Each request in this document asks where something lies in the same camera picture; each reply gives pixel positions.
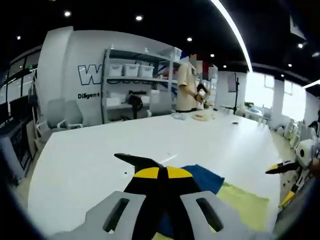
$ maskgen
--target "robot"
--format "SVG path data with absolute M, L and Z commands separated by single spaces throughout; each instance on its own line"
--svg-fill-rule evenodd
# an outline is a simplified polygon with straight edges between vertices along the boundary
M 114 156 L 134 166 L 125 190 L 113 192 L 86 213 L 82 225 L 56 233 L 51 240 L 151 240 L 164 213 L 175 240 L 274 239 L 247 228 L 235 209 L 211 191 L 201 191 L 188 171 L 150 158 Z
M 303 140 L 296 149 L 295 160 L 288 160 L 271 166 L 266 174 L 281 174 L 288 171 L 297 171 L 297 181 L 292 186 L 288 195 L 279 205 L 280 208 L 287 206 L 297 192 L 304 186 L 310 176 L 310 165 L 314 158 L 320 159 L 320 142 L 315 139 Z

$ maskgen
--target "beige shirt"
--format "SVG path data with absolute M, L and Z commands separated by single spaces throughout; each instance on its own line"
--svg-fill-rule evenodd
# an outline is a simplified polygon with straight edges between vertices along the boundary
M 182 92 L 179 88 L 180 85 L 185 85 L 194 93 L 197 92 L 196 69 L 190 62 L 184 62 L 179 67 L 177 85 L 176 110 L 190 111 L 191 109 L 196 108 L 198 106 L 197 101 L 191 95 Z

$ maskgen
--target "white robot part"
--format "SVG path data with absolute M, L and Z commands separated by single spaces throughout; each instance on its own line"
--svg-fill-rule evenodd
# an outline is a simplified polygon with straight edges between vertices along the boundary
M 315 142 L 312 139 L 303 140 L 296 149 L 296 160 L 302 168 L 307 168 L 315 156 Z

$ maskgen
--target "white table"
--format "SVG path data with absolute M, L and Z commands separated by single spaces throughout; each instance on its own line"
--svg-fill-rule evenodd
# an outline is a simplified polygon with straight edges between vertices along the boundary
M 230 184 L 269 198 L 265 229 L 272 232 L 280 176 L 265 171 L 280 158 L 270 131 L 250 119 L 213 114 L 215 119 L 207 122 L 166 115 L 54 133 L 32 176 L 31 218 L 46 236 L 81 225 L 89 209 L 124 190 L 132 179 L 133 166 L 114 157 L 127 153 L 164 166 L 199 164 Z

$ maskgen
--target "floor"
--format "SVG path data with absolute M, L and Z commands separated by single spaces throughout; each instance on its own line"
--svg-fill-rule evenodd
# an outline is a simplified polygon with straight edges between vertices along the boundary
M 292 160 L 295 158 L 294 151 L 290 148 L 289 141 L 284 139 L 283 136 L 278 135 L 276 132 L 271 131 L 272 140 L 274 142 L 274 146 L 276 147 L 279 157 L 282 161 Z M 16 187 L 16 197 L 18 198 L 21 206 L 25 209 L 28 207 L 28 195 L 29 195 L 29 187 L 32 175 L 34 173 L 37 161 L 39 158 L 39 154 L 35 155 L 33 163 L 30 165 L 29 171 L 27 173 L 26 178 L 24 178 L 20 184 Z M 295 177 L 294 172 L 287 172 L 281 175 L 281 191 L 280 191 L 280 201 L 286 197 L 292 187 L 292 179 Z

